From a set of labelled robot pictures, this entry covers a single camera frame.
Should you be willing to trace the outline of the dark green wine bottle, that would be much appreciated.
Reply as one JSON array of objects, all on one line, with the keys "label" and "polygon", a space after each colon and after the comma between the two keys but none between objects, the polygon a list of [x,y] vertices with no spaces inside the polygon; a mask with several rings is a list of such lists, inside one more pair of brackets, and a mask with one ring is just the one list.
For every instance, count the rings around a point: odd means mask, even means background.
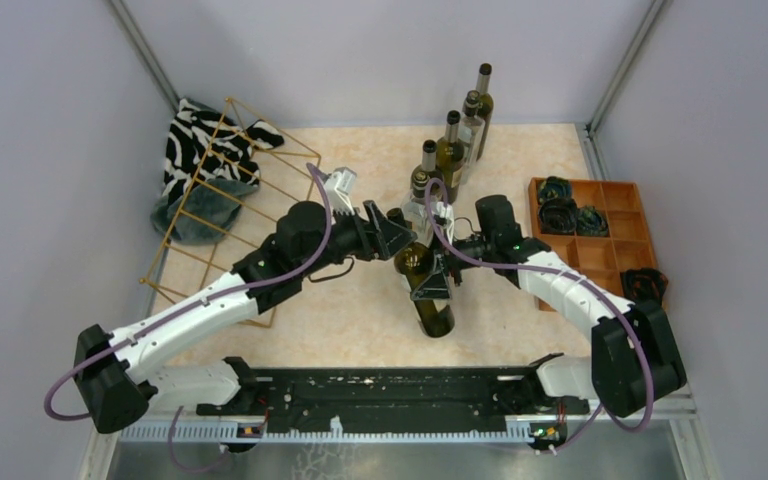
[{"label": "dark green wine bottle", "polygon": [[448,335],[455,326],[450,292],[438,256],[425,244],[414,241],[393,259],[409,293],[419,325],[430,338]]}]

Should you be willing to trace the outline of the clear glass liquor bottle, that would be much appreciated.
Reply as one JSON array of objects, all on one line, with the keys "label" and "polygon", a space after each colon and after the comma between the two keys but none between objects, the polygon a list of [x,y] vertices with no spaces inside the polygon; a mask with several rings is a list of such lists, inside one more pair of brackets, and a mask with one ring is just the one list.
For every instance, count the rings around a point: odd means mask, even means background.
[{"label": "clear glass liquor bottle", "polygon": [[409,192],[401,204],[406,225],[417,234],[417,241],[426,247],[430,247],[433,242],[433,232],[425,211],[425,187],[431,178],[432,175],[427,171],[416,167],[411,176]]}]

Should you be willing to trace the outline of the dark labelled wine bottle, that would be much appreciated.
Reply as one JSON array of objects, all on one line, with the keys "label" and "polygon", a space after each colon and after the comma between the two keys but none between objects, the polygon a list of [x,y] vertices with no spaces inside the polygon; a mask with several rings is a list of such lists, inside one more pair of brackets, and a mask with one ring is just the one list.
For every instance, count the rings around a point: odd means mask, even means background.
[{"label": "dark labelled wine bottle", "polygon": [[427,174],[429,178],[443,180],[442,172],[436,164],[437,143],[433,139],[427,139],[423,142],[422,158],[417,169]]}]

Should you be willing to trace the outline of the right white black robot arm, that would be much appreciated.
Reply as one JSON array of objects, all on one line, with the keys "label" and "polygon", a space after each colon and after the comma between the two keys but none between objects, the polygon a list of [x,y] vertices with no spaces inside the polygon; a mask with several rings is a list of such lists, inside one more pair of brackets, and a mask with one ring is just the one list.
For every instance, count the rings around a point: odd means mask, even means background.
[{"label": "right white black robot arm", "polygon": [[664,308],[654,300],[613,294],[568,265],[551,247],[523,234],[504,195],[479,199],[480,229],[452,239],[450,205],[435,198],[420,210],[425,229],[439,242],[443,278],[458,280],[469,268],[487,268],[562,315],[589,341],[586,357],[555,355],[539,361],[523,398],[536,412],[562,397],[598,401],[625,418],[647,412],[655,401],[687,383],[686,370]]}]

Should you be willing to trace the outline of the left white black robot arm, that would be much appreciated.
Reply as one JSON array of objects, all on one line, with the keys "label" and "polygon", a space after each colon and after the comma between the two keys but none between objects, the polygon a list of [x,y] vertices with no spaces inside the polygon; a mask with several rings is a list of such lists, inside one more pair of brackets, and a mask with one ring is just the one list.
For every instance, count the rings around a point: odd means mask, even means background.
[{"label": "left white black robot arm", "polygon": [[242,359],[228,357],[209,367],[170,367],[168,360],[292,298],[306,277],[327,266],[347,258],[388,260],[415,240],[412,230],[388,219],[374,202],[364,208],[367,216],[361,218],[299,202],[259,248],[193,296],[113,332],[99,325],[83,330],[71,376],[96,431],[118,432],[166,407],[252,411],[260,388]]}]

